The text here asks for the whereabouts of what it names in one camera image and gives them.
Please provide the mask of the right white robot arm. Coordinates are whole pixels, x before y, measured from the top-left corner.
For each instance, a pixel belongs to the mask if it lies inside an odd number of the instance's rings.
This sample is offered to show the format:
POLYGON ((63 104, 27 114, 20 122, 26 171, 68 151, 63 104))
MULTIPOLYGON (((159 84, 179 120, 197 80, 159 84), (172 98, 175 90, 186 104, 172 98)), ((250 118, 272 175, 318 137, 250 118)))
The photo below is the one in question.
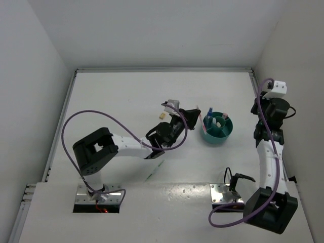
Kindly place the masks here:
POLYGON ((280 127, 290 107, 282 98, 255 100, 251 112, 259 118, 254 139, 260 160, 260 183, 239 173, 230 182, 230 191, 244 201, 244 217, 262 209, 246 223, 277 234, 284 232, 298 207, 297 199, 286 186, 281 158, 284 135, 280 127))

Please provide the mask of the small yellow eraser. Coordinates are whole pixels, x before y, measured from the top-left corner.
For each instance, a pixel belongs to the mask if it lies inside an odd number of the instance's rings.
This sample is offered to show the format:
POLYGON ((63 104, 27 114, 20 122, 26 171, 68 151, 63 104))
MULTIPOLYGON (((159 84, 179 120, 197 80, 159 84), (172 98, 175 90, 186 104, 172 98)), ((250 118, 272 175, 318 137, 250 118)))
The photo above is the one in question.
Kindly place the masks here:
POLYGON ((164 119, 166 117, 166 114, 165 113, 161 113, 160 116, 159 116, 159 119, 164 119))

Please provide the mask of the pink pen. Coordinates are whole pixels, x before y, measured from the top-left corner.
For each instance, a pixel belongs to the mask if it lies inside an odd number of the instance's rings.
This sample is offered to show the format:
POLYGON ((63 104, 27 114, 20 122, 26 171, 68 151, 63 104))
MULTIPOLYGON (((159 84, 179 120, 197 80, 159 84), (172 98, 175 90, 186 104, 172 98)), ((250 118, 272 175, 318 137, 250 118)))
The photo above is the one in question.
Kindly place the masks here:
POLYGON ((201 115, 201 110, 200 110, 200 114, 199 114, 199 120, 200 120, 200 124, 201 124, 202 130, 203 130, 204 134, 206 135, 206 134, 207 134, 207 130, 206 130, 206 126, 205 126, 205 124, 204 124, 203 117, 202 117, 202 115, 201 115))

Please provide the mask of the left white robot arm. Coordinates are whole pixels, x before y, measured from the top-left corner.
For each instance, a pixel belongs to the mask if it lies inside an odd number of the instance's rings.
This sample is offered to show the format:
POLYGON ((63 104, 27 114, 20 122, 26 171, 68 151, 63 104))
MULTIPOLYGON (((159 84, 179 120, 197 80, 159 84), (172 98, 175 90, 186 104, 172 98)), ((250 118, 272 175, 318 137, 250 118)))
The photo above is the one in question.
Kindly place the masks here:
POLYGON ((99 128, 73 145, 73 152, 82 178, 86 182, 90 196, 108 191, 101 181, 101 169, 114 157, 138 157, 155 159, 165 151, 179 147, 175 143, 182 132, 187 135, 194 130, 200 109, 179 109, 179 114, 171 114, 170 122, 161 122, 143 138, 119 136, 107 127, 99 128))

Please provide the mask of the blue correction tape pen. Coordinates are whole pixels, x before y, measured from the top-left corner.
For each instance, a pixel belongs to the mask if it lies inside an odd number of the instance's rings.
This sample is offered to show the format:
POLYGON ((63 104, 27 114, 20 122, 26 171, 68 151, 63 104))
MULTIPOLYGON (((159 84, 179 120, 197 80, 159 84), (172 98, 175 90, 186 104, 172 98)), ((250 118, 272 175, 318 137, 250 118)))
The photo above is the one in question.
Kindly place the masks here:
POLYGON ((210 107, 206 115, 207 127, 210 127, 213 122, 213 108, 210 107))

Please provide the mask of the green pen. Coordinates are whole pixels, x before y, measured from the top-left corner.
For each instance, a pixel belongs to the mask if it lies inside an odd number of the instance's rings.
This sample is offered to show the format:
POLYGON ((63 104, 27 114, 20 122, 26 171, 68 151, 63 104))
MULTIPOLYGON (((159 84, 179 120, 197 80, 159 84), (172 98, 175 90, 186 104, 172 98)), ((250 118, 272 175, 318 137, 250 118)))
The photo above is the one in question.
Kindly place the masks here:
POLYGON ((149 176, 144 180, 144 182, 147 182, 157 171, 158 169, 161 167, 161 165, 165 162, 165 160, 163 159, 154 169, 153 171, 149 174, 149 176))

